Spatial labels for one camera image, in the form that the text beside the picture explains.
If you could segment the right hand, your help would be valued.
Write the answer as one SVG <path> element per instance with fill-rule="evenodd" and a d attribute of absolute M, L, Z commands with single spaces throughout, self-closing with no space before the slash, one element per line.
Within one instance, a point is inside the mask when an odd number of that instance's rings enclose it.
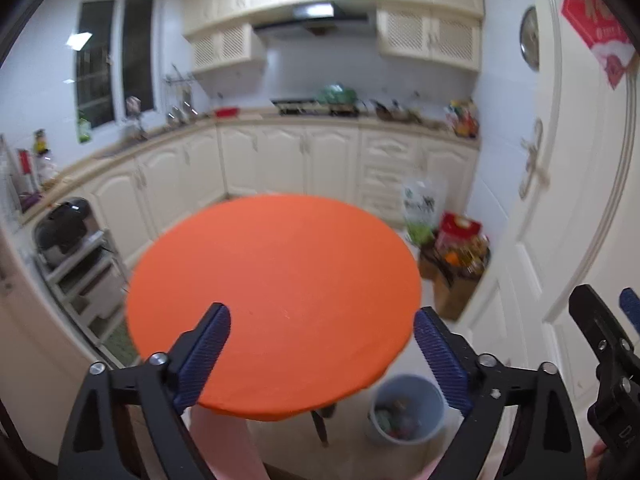
<path fill-rule="evenodd" d="M 608 450 L 606 444 L 599 440 L 591 450 L 589 456 L 586 457 L 586 473 L 588 480 L 597 480 L 604 453 Z"/>

